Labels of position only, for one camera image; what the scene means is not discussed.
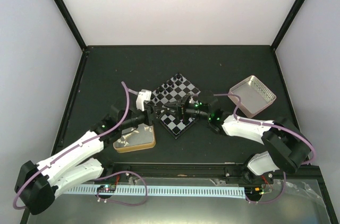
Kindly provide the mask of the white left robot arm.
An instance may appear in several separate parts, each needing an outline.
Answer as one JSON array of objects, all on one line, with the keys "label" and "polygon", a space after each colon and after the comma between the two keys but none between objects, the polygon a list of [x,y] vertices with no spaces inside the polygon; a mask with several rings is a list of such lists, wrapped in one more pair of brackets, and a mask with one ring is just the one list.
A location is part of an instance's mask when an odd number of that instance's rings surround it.
[{"label": "white left robot arm", "polygon": [[13,207],[38,215],[49,208],[68,189],[89,180],[108,181],[114,175],[113,166],[94,156],[122,136],[123,130],[141,124],[152,125],[156,119],[154,107],[140,109],[111,109],[74,143],[57,154],[33,163],[24,163],[19,170],[14,191]]}]

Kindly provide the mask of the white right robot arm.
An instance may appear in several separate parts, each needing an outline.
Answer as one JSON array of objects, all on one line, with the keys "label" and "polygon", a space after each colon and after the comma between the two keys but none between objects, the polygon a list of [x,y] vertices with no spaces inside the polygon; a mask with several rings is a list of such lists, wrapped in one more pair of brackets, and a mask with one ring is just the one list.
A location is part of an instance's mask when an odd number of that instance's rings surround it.
[{"label": "white right robot arm", "polygon": [[174,117],[186,122],[189,118],[201,118],[218,134],[242,137],[262,144],[266,149],[257,153],[241,170],[247,183],[254,183],[261,175],[281,170],[294,174],[307,163],[309,154],[314,153],[311,143],[287,119],[255,120],[223,111],[216,97],[198,98],[191,101],[185,96],[175,102],[164,104]]}]

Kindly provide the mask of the tan sweet bear tin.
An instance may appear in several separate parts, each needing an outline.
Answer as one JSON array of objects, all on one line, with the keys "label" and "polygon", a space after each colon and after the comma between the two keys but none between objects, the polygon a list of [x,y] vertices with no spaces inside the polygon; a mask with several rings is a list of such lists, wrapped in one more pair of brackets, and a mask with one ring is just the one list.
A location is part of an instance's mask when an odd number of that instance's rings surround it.
[{"label": "tan sweet bear tin", "polygon": [[122,136],[113,143],[118,153],[128,153],[153,148],[156,145],[154,126],[145,124],[123,130]]}]

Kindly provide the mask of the black aluminium rail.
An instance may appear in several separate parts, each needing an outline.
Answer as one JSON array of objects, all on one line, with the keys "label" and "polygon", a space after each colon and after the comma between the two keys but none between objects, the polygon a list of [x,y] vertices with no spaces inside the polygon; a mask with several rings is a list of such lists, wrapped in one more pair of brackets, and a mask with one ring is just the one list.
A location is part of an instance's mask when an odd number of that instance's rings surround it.
[{"label": "black aluminium rail", "polygon": [[243,164],[151,164],[151,163],[114,163],[104,169],[102,176],[116,172],[132,171],[141,177],[152,178],[216,178],[230,184],[255,185],[264,182],[272,183],[274,179],[283,178],[283,172],[267,171],[255,175]]}]

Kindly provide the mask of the black corner frame post left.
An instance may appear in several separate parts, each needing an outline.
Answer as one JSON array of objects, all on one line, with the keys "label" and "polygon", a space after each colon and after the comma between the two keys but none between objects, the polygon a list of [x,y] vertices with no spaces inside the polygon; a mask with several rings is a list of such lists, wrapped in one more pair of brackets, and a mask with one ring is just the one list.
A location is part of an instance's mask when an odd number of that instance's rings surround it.
[{"label": "black corner frame post left", "polygon": [[53,0],[57,6],[57,8],[59,9],[64,21],[66,22],[68,28],[70,29],[71,33],[73,34],[76,42],[78,43],[80,49],[82,51],[85,51],[87,49],[87,45],[80,33],[80,31],[78,30],[77,25],[75,24],[64,0]]}]

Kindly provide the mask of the black corner frame post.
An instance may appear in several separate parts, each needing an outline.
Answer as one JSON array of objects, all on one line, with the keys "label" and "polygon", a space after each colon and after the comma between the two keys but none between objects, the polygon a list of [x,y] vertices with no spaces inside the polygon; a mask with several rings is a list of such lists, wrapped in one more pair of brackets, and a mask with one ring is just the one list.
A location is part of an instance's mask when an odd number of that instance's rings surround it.
[{"label": "black corner frame post", "polygon": [[80,31],[78,30],[77,25],[75,24],[64,0],[53,0],[57,6],[57,8],[59,9],[64,21],[66,22],[68,28],[70,29],[71,33],[73,34],[76,42],[78,43],[80,49],[82,51],[85,51],[87,49],[87,45],[80,33]]},{"label": "black corner frame post", "polygon": [[305,0],[295,0],[292,7],[290,8],[283,24],[281,25],[276,37],[274,38],[271,49],[277,50],[278,46],[282,42],[283,38],[285,37],[288,29],[290,28],[291,24],[293,23],[295,17],[297,16],[298,12],[300,11],[302,5],[304,4]]}]

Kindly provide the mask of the black corner frame post right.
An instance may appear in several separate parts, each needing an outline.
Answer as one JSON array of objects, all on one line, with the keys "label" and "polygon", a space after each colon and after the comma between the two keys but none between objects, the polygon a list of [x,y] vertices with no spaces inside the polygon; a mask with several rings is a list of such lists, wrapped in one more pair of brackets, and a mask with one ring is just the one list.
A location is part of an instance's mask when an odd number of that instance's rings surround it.
[{"label": "black corner frame post right", "polygon": [[295,0],[292,7],[290,8],[283,24],[281,25],[276,37],[274,38],[271,49],[277,50],[278,46],[282,42],[283,38],[285,37],[288,29],[290,28],[291,24],[293,23],[295,17],[297,16],[298,12],[300,11],[302,5],[304,4],[305,0]]}]

